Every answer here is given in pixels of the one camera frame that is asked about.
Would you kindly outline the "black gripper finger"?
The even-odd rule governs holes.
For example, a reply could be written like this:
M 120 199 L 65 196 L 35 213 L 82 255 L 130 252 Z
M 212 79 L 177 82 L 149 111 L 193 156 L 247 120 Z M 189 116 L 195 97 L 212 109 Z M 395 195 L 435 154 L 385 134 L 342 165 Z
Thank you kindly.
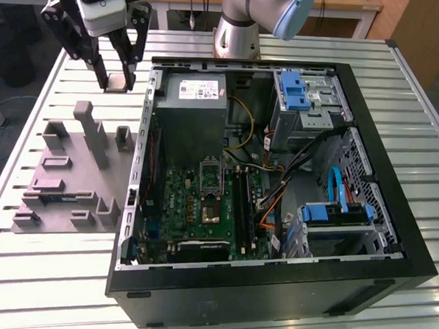
M 48 0 L 40 14 L 68 55 L 74 60 L 82 59 L 94 71 L 99 87 L 105 89 L 108 76 L 99 42 L 84 27 L 76 0 Z
M 145 2 L 131 3 L 129 5 L 129 22 L 137 33 L 135 43 L 131 43 L 125 26 L 109 32 L 107 36 L 121 60 L 125 86 L 128 91 L 131 91 L 135 84 L 136 65 L 143 61 L 146 37 L 151 22 L 151 5 Z

